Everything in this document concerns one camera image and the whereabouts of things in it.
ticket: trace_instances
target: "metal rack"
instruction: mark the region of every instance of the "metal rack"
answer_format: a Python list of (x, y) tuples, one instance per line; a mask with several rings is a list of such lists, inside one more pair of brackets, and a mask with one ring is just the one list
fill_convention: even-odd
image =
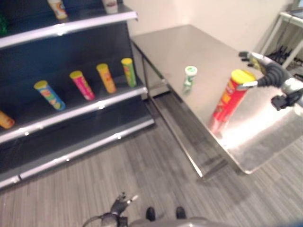
[(70, 14), (67, 20), (62, 21), (54, 16), (27, 20), (12, 26), (9, 34), (0, 38), (0, 49), (131, 19), (137, 19), (137, 13), (119, 4), (118, 13), (112, 15), (102, 9), (85, 9), (81, 14)]
[[(137, 86), (129, 87), (121, 64), (122, 58), (133, 58), (126, 20), (136, 19), (136, 12), (118, 0), (118, 13), (107, 15), (101, 1), (79, 0), (68, 6), (69, 21), (58, 22), (47, 3), (35, 3), (37, 17), (32, 17), (37, 10), (27, 8), (32, 12), (22, 11), (26, 20), (15, 6), (29, 4), (0, 3), (16, 18), (0, 38), (0, 97), (5, 97), (0, 109), (16, 120), (11, 129), (0, 129), (0, 188), (154, 124), (141, 98), (145, 85), (137, 78)], [(96, 71), (101, 62), (109, 65), (114, 94), (107, 93)], [(95, 100), (86, 101), (68, 77), (74, 70), (83, 72)], [(34, 90), (42, 79), (65, 110), (57, 112)]]

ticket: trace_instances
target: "table leg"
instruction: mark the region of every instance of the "table leg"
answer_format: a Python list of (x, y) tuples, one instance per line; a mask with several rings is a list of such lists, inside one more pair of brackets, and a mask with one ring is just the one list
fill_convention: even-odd
[(202, 177), (203, 181), (207, 181), (211, 179), (216, 173), (218, 173), (220, 170), (222, 170), (224, 167), (228, 165), (227, 161), (223, 159), (221, 162), (216, 164), (211, 170), (209, 170), (207, 173), (204, 174)]
[(274, 39), (276, 33), (278, 32), (278, 30), (279, 30), (279, 28), (280, 28), (280, 26), (281, 26), (281, 24), (282, 24), (282, 21), (283, 21), (283, 20), (282, 20), (282, 17), (279, 16), (279, 19), (278, 19), (278, 21), (276, 22), (276, 25), (275, 25), (274, 29), (272, 30), (272, 32), (271, 32), (269, 38), (268, 38), (267, 41), (265, 42), (265, 44), (264, 44), (264, 46), (263, 46), (263, 48), (262, 48), (260, 54), (264, 55), (264, 54), (266, 53), (266, 50), (267, 50), (267, 48), (269, 47), (269, 45), (271, 44), (271, 41), (273, 41), (273, 39)]
[(292, 62), (292, 60), (297, 56), (299, 51), (303, 48), (303, 40), (299, 42), (299, 44), (296, 46), (296, 48), (292, 51), (292, 53), (288, 56), (288, 58), (283, 63), (282, 67), (284, 69), (287, 68), (287, 66)]
[(147, 98), (149, 98), (150, 96), (150, 86), (149, 86), (149, 81), (148, 81), (148, 78), (147, 78), (147, 73), (146, 73), (146, 68), (145, 68), (145, 65), (144, 65), (144, 57), (143, 55), (141, 55), (142, 57), (142, 67), (143, 67), (143, 76), (144, 76), (144, 80), (145, 80), (145, 86), (147, 88)]
[(158, 113), (160, 114), (161, 118), (164, 120), (168, 129), (172, 133), (173, 137), (175, 138), (175, 140), (177, 141), (177, 143), (181, 147), (182, 151), (184, 152), (184, 154), (188, 158), (189, 162), (191, 163), (191, 165), (193, 166), (193, 168), (195, 169), (195, 171), (197, 172), (199, 177), (203, 177), (202, 171), (200, 170), (198, 165), (195, 163), (195, 161), (193, 160), (193, 158), (191, 157), (191, 155), (187, 151), (185, 145), (183, 144), (183, 142), (181, 141), (181, 139), (179, 138), (179, 136), (177, 135), (177, 133), (173, 129), (171, 123), (168, 121), (168, 119), (165, 117), (165, 115), (161, 112), (161, 109), (160, 109), (159, 105), (156, 103), (156, 101), (154, 100), (154, 98), (149, 95), (148, 78), (147, 78), (147, 75), (146, 75), (146, 68), (145, 68), (145, 64), (144, 64), (145, 62), (144, 62), (144, 57), (143, 56), (142, 56), (142, 62), (143, 62), (144, 79), (145, 79), (146, 87), (147, 87), (147, 90), (148, 90), (148, 99), (151, 100), (153, 105), (156, 107), (156, 109), (157, 109)]

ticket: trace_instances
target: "white bottle cap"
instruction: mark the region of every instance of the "white bottle cap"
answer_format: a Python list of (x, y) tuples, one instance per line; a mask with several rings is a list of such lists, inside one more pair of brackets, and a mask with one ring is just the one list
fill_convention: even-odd
[(195, 76), (198, 73), (198, 69), (195, 66), (189, 65), (185, 67), (185, 73), (188, 76)]

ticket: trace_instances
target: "white cup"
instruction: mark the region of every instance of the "white cup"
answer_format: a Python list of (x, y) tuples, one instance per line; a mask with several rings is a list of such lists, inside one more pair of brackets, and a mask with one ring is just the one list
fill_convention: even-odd
[(118, 12), (117, 0), (102, 0), (106, 13), (113, 14)]

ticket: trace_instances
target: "gray carpet floor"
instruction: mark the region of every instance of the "gray carpet floor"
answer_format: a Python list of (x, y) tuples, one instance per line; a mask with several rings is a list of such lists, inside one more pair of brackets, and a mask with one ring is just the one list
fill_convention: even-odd
[[(157, 98), (203, 171), (220, 156), (172, 95)], [(139, 199), (130, 220), (154, 206), (157, 218), (174, 218), (177, 206), (236, 227), (274, 227), (303, 220), (303, 139), (252, 175), (229, 166), (206, 183), (197, 175), (163, 120), (156, 125), (29, 181), (0, 192), (1, 227), (80, 227), (107, 212), (125, 191)]]

